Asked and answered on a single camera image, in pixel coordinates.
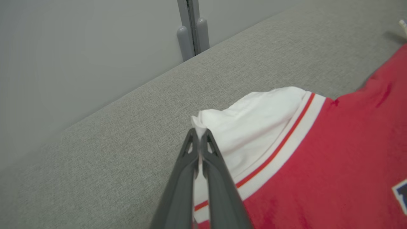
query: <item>red stripe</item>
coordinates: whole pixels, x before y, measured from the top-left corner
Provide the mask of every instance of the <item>red stripe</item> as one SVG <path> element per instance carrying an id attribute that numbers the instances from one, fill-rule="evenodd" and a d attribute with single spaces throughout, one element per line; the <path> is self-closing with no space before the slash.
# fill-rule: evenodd
<path id="1" fill-rule="evenodd" d="M 294 125 L 291 127 L 290 131 L 288 131 L 287 135 L 284 137 L 284 139 L 281 141 L 281 143 L 278 145 L 276 150 L 273 152 L 273 154 L 270 155 L 270 157 L 267 158 L 263 164 L 261 164 L 259 167 L 257 167 L 256 170 L 254 170 L 251 174 L 249 174 L 247 177 L 245 177 L 243 180 L 239 181 L 236 184 L 236 187 L 240 188 L 242 187 L 245 183 L 250 181 L 255 175 L 257 175 L 262 169 L 264 169 L 278 154 L 278 152 L 282 149 L 284 144 L 287 142 L 287 140 L 290 138 L 291 134 L 294 132 L 295 128 L 298 126 L 300 123 L 301 119 L 304 117 L 305 113 L 307 112 L 309 106 L 311 105 L 312 100 L 314 99 L 315 93 L 312 93 L 311 96 L 309 97 L 304 109 L 302 110 L 300 116 L 298 119 L 295 121 Z M 208 205 L 208 201 L 204 201 L 198 205 L 195 206 L 195 211 L 198 211 L 199 209 L 206 207 Z"/>

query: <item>gray fabric surface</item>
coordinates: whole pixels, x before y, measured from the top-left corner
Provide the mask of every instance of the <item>gray fabric surface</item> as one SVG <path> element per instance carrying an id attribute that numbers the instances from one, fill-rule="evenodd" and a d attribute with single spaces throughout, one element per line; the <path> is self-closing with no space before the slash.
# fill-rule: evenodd
<path id="1" fill-rule="evenodd" d="M 406 9 L 304 0 L 188 60 L 2 171 L 0 227 L 148 227 L 190 115 L 284 86 L 352 92 L 406 41 Z"/>

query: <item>red fabric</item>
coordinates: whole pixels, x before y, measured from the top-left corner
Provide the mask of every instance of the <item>red fabric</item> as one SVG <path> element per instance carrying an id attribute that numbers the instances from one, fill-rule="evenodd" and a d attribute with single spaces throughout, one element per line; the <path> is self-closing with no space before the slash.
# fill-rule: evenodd
<path id="1" fill-rule="evenodd" d="M 405 179 L 407 46 L 363 89 L 326 99 L 291 158 L 244 204 L 257 229 L 407 228 L 392 191 Z"/>

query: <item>white panel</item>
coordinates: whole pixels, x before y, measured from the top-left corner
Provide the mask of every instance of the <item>white panel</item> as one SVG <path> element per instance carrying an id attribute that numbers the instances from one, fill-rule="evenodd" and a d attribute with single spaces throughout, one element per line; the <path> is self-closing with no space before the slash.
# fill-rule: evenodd
<path id="1" fill-rule="evenodd" d="M 208 21 L 214 46 L 301 0 L 199 0 L 200 16 Z"/>
<path id="2" fill-rule="evenodd" d="M 182 63 L 176 1 L 3 0 L 0 169 Z"/>

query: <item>clothing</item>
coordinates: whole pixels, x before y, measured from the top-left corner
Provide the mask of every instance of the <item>clothing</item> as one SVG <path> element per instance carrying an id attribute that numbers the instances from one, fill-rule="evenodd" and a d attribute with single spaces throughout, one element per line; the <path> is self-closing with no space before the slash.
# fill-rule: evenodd
<path id="1" fill-rule="evenodd" d="M 254 227 L 407 228 L 407 45 L 357 92 L 336 100 L 298 88 L 277 92 L 287 91 L 292 93 L 282 97 L 301 97 L 300 103 L 286 103 L 295 112 L 265 121 L 259 138 L 274 126 L 284 127 L 269 142 L 252 147 L 263 151 L 248 150 L 246 156 L 239 151 L 243 146 L 230 150 L 230 145 L 253 143 L 255 130 L 244 135 L 244 129 L 232 128 L 241 124 L 239 119 L 230 118 L 229 127 L 220 131 L 219 124 L 213 125 L 216 116 L 205 119 L 205 111 L 193 118 L 195 127 L 210 128 L 218 145 L 229 147 L 224 159 L 228 168 L 233 165 L 231 175 Z M 224 115 L 219 112 L 211 114 Z M 257 120 L 246 118 L 245 124 Z M 230 161 L 235 152 L 250 163 Z M 200 228 L 209 228 L 207 193 L 197 194 L 195 218 Z"/>

